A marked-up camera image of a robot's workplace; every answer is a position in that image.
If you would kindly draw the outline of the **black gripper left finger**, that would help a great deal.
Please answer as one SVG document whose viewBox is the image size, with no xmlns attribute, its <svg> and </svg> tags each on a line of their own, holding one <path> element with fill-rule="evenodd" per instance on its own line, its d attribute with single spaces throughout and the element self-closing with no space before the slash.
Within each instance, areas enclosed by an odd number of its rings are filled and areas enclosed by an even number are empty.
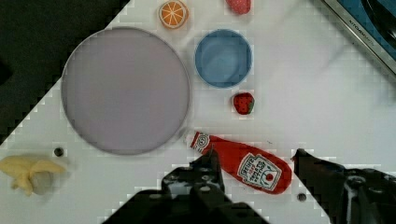
<svg viewBox="0 0 396 224">
<path fill-rule="evenodd" d="M 172 199 L 188 195 L 194 187 L 199 189 L 205 186 L 214 187 L 221 192 L 225 190 L 219 155 L 214 149 L 210 149 L 188 166 L 177 167 L 162 180 L 162 190 L 169 193 Z"/>
</svg>

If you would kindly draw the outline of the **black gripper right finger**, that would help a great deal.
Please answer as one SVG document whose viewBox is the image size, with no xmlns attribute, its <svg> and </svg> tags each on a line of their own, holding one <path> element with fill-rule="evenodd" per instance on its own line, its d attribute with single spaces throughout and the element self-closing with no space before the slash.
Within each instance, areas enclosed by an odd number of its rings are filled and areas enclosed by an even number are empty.
<svg viewBox="0 0 396 224">
<path fill-rule="evenodd" d="M 347 169 L 299 148 L 292 157 L 303 182 L 331 224 L 396 224 L 396 182 L 372 168 Z"/>
</svg>

